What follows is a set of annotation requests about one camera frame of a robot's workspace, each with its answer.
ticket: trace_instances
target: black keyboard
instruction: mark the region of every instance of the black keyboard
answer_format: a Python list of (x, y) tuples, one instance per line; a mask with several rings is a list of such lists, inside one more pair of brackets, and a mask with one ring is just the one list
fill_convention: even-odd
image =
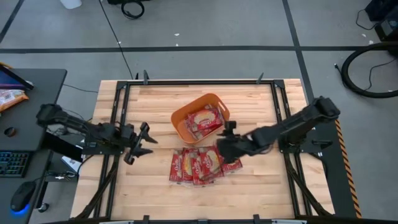
[(29, 157), (29, 152), (0, 151), (0, 177), (24, 177)]

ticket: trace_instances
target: wooden table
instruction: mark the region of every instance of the wooden table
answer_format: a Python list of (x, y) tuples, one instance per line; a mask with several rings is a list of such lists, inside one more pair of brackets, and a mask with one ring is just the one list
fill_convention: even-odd
[[(303, 88), (299, 79), (284, 81), (290, 110), (294, 114), (306, 105)], [(101, 82), (94, 123), (109, 122), (116, 83)], [(147, 121), (150, 135), (159, 144), (144, 143), (154, 153), (136, 159), (132, 166), (121, 158), (112, 220), (142, 220), (143, 215), (150, 215), (151, 220), (252, 219), (253, 214), (259, 214), (261, 218), (294, 217), (284, 159), (277, 143), (266, 155), (243, 157), (243, 169), (217, 180), (213, 186), (196, 188), (170, 184), (172, 152), (185, 146), (170, 123), (170, 116), (205, 93), (215, 93), (221, 98), (231, 113), (230, 119), (238, 122), (237, 133), (277, 122), (270, 86), (134, 86), (130, 90), (126, 122), (139, 126), (142, 121)], [(123, 94), (119, 100), (120, 108), (122, 102)], [(212, 135), (200, 145), (211, 145), (216, 138), (219, 137)], [(324, 208), (333, 213), (322, 163), (307, 154), (302, 154), (301, 160), (308, 188)], [(71, 217), (78, 215), (96, 192), (102, 161), (103, 156), (94, 156), (81, 168)], [(296, 189), (304, 213), (301, 192), (298, 187)], [(102, 215), (105, 205), (103, 203), (101, 208)]]

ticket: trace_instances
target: orange basket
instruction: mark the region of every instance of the orange basket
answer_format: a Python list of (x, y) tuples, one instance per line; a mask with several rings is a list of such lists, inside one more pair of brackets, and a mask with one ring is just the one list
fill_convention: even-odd
[(207, 138), (209, 135), (211, 135), (213, 132), (216, 130), (222, 128), (219, 127), (209, 134), (207, 134), (205, 137), (201, 139), (195, 139), (192, 137), (191, 133), (189, 130), (185, 127), (185, 118), (187, 118), (188, 114), (195, 113), (197, 111), (203, 110), (206, 105), (211, 105), (214, 108), (220, 108), (221, 113), (223, 114), (223, 118), (225, 121), (229, 120), (229, 110), (225, 106), (225, 104), (220, 100), (220, 98), (213, 94), (213, 93), (207, 93), (196, 100), (192, 101), (191, 103), (183, 106), (182, 108), (178, 109), (172, 114), (172, 124), (174, 128), (177, 130), (178, 135), (180, 138), (187, 144), (196, 144), (200, 142), (201, 140)]

